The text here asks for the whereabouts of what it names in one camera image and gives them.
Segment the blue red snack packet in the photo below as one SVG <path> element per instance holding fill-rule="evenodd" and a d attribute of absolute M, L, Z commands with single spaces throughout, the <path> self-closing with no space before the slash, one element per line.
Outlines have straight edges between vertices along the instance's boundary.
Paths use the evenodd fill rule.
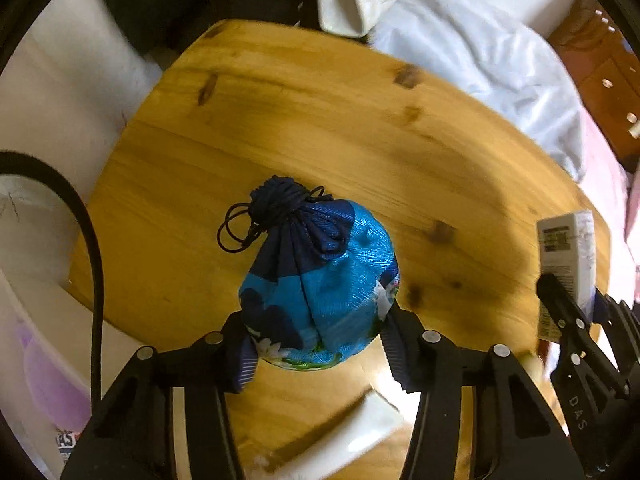
<path fill-rule="evenodd" d="M 56 430 L 55 442 L 64 463 L 66 463 L 72 455 L 80 436 L 81 433 L 77 431 Z"/>

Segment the white patterned curtain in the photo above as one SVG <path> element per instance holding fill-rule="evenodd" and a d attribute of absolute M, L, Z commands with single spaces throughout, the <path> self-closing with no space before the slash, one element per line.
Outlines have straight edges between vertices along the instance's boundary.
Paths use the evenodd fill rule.
<path fill-rule="evenodd" d="M 162 70 L 130 46 L 103 0 L 52 0 L 1 75 L 1 146 L 41 159 L 88 197 Z M 41 184 L 1 180 L 1 267 L 65 281 L 78 226 Z"/>

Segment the white cream tube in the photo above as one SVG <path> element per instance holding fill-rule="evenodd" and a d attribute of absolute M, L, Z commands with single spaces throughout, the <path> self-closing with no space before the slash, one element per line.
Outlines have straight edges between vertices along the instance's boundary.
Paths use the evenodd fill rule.
<path fill-rule="evenodd" d="M 329 479 L 403 426 L 416 419 L 419 393 L 405 393 L 393 387 L 384 391 L 370 389 L 356 406 L 331 430 L 306 450 L 297 453 L 268 472 L 256 464 L 247 479 Z"/>

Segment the grey white bundled cloth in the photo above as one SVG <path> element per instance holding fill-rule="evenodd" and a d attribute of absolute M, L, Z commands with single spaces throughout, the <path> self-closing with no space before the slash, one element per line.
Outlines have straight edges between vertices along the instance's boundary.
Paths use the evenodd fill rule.
<path fill-rule="evenodd" d="M 480 0 L 318 0 L 318 18 L 445 79 L 584 176 L 582 100 L 548 42 L 515 18 Z"/>

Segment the white plastic storage bin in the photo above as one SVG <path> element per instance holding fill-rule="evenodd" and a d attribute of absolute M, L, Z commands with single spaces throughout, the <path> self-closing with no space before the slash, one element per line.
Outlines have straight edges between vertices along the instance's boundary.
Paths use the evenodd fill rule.
<path fill-rule="evenodd" d="M 1 275 L 1 411 L 57 479 L 91 416 L 92 313 L 58 284 Z"/>

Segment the blue drawstring pouch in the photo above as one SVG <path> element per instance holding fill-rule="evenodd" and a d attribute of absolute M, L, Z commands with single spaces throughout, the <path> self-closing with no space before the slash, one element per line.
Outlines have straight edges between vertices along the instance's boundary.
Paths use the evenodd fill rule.
<path fill-rule="evenodd" d="M 259 243 L 238 296 L 258 356 L 325 370 L 375 340 L 400 286 L 390 234 L 352 200 L 273 176 L 232 205 L 217 231 L 228 254 Z"/>

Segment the wooden table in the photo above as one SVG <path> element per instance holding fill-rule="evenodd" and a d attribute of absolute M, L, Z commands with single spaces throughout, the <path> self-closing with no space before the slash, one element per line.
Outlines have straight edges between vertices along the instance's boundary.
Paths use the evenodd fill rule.
<path fill-rule="evenodd" d="M 481 102 L 321 32 L 224 21 L 129 119 L 88 203 L 105 315 L 160 350 L 239 307 L 256 252 L 224 252 L 235 203 L 273 176 L 369 209 L 390 233 L 400 304 L 455 344 L 538 344 L 536 224 L 586 210 L 578 184 Z"/>

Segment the pink bed sheet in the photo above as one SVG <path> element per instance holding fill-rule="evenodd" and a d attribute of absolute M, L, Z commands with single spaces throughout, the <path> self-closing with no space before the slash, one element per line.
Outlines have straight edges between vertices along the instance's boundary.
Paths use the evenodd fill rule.
<path fill-rule="evenodd" d="M 580 109 L 580 123 L 584 174 L 579 186 L 610 231 L 608 294 L 632 307 L 637 290 L 639 244 L 627 233 L 629 177 L 585 107 Z"/>

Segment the silver medicine box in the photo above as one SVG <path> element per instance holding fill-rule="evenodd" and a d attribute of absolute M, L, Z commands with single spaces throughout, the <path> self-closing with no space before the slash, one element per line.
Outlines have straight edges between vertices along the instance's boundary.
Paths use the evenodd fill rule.
<path fill-rule="evenodd" d="M 553 274 L 576 302 L 587 324 L 596 298 L 596 229 L 590 210 L 537 222 L 540 273 Z"/>

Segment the brown wooden headboard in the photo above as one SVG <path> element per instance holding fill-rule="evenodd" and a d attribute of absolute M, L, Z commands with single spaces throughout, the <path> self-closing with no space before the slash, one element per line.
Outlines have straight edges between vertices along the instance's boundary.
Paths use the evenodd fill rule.
<path fill-rule="evenodd" d="M 597 0 L 574 0 L 549 36 L 582 102 L 629 171 L 639 161 L 639 59 Z"/>

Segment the purple plush toy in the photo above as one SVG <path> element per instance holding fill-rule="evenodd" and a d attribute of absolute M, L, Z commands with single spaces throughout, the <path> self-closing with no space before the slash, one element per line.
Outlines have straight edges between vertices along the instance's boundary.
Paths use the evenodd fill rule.
<path fill-rule="evenodd" d="M 26 385 L 35 407 L 56 428 L 81 432 L 91 415 L 88 393 L 71 382 L 23 322 L 17 324 Z"/>

